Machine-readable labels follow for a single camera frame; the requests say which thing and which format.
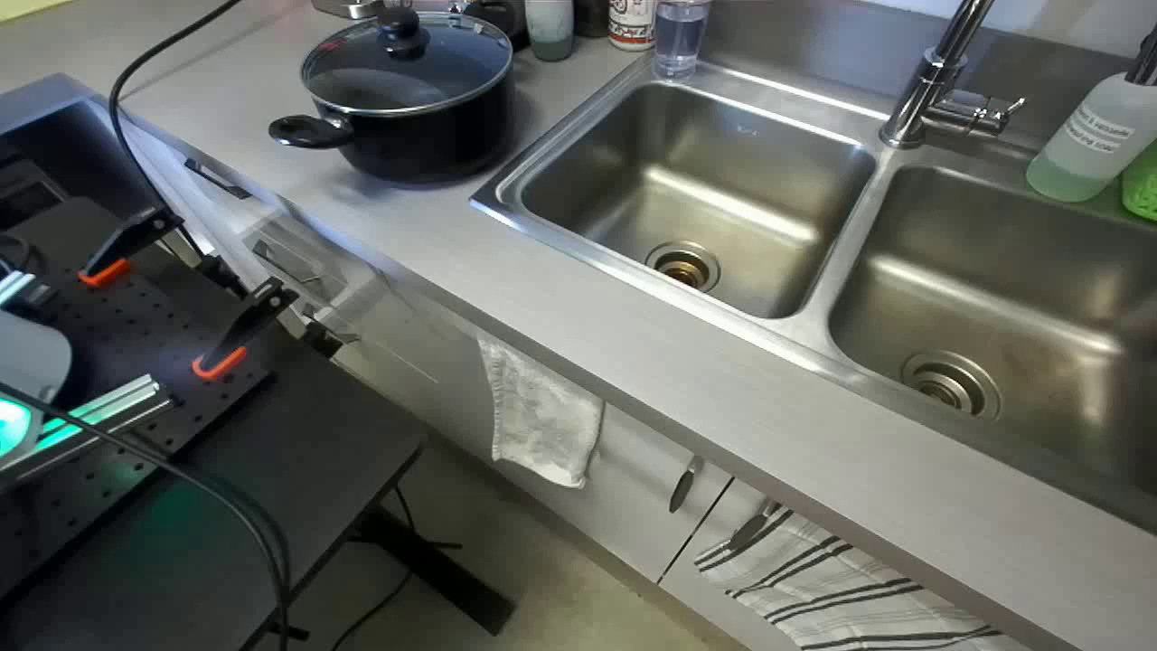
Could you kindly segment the glass pot lid black knob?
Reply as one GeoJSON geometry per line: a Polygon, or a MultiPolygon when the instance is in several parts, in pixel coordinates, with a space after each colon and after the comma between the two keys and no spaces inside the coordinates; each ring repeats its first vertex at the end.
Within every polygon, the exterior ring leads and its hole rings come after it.
{"type": "Polygon", "coordinates": [[[511,65],[511,35],[482,18],[386,6],[314,43],[299,61],[299,84],[328,107],[411,112],[485,93],[511,65]]]}

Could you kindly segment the black cooking pot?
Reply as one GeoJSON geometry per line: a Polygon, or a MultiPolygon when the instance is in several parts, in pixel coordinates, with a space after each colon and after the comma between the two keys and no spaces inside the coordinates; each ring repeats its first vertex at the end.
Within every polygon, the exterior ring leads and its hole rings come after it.
{"type": "Polygon", "coordinates": [[[515,65],[496,88],[457,106],[352,112],[314,102],[314,117],[272,118],[269,138],[290,148],[337,148],[353,170],[384,179],[461,179],[515,146],[515,65]]]}

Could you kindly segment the white hanging dish towel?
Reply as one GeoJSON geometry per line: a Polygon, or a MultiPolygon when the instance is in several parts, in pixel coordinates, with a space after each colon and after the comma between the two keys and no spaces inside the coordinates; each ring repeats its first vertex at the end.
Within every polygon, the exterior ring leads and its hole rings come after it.
{"type": "Polygon", "coordinates": [[[584,489],[603,405],[496,336],[482,336],[478,352],[493,392],[493,454],[557,489],[584,489]]]}

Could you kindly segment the frosted glass bottle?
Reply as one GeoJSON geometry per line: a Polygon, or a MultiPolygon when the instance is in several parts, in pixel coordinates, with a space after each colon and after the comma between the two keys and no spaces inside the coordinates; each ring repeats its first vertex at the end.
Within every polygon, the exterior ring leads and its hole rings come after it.
{"type": "Polygon", "coordinates": [[[574,47],[574,6],[572,0],[525,0],[525,20],[531,50],[543,61],[560,61],[574,47]]]}

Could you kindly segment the white labelled container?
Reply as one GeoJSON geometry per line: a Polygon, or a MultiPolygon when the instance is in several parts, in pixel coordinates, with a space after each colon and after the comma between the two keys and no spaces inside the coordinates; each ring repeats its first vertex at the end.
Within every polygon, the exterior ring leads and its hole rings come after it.
{"type": "Polygon", "coordinates": [[[609,0],[609,41],[627,50],[645,50],[654,31],[657,0],[609,0]]]}

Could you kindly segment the front orange-tipped black clamp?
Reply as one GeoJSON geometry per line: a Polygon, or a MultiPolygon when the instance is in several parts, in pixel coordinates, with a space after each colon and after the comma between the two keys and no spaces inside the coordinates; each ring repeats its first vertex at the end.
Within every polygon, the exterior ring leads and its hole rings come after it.
{"type": "Polygon", "coordinates": [[[262,336],[290,305],[297,288],[278,280],[262,281],[229,321],[229,330],[187,363],[200,384],[222,384],[251,357],[251,339],[262,336]]]}

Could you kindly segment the orange-tipped black clamp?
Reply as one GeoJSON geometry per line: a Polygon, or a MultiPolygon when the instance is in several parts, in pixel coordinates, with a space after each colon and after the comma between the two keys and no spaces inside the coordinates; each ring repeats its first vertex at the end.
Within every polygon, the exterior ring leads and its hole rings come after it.
{"type": "Polygon", "coordinates": [[[106,288],[131,270],[131,257],[173,233],[181,217],[167,206],[151,206],[124,220],[99,253],[76,270],[87,288],[106,288]]]}
{"type": "Polygon", "coordinates": [[[278,280],[262,281],[229,321],[229,330],[187,363],[200,384],[222,384],[251,357],[251,339],[262,336],[290,305],[297,288],[278,280]]]}

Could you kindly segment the striped hanging dish towel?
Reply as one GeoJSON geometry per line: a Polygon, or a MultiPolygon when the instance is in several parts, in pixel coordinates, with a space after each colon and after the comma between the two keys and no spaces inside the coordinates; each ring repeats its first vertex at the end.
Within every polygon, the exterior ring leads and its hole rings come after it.
{"type": "Polygon", "coordinates": [[[1025,651],[844,535],[764,498],[695,571],[801,651],[1025,651]]]}

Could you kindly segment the chrome sink faucet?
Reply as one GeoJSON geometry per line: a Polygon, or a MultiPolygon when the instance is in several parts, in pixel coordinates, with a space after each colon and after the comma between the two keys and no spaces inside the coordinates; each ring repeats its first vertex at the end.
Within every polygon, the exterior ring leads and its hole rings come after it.
{"type": "Polygon", "coordinates": [[[954,131],[971,138],[993,138],[1025,107],[1025,96],[986,96],[962,91],[971,43],[975,41],[993,0],[960,0],[938,43],[919,57],[878,142],[890,148],[915,148],[926,131],[954,131]]]}

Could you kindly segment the right stainless sink basin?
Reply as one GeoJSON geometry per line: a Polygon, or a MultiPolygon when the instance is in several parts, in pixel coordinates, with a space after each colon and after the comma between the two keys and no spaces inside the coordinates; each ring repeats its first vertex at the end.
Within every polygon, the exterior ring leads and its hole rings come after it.
{"type": "Polygon", "coordinates": [[[1157,486],[1157,235],[1144,225],[899,170],[831,336],[1108,486],[1157,486]]]}

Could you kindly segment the rear orange-tipped black clamp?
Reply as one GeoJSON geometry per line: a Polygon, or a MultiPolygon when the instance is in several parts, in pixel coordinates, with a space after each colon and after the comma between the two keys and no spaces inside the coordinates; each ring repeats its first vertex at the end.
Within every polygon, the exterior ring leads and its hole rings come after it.
{"type": "Polygon", "coordinates": [[[173,233],[181,217],[167,206],[151,206],[124,220],[99,253],[76,270],[87,288],[106,288],[131,270],[131,257],[173,233]]]}

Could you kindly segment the clear soap dispenser bottle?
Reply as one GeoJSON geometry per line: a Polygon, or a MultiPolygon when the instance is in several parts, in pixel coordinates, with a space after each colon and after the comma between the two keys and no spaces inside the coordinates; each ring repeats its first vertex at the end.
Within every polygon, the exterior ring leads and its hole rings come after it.
{"type": "Polygon", "coordinates": [[[1124,72],[1100,79],[1027,167],[1055,202],[1100,195],[1157,138],[1157,26],[1124,72]]]}

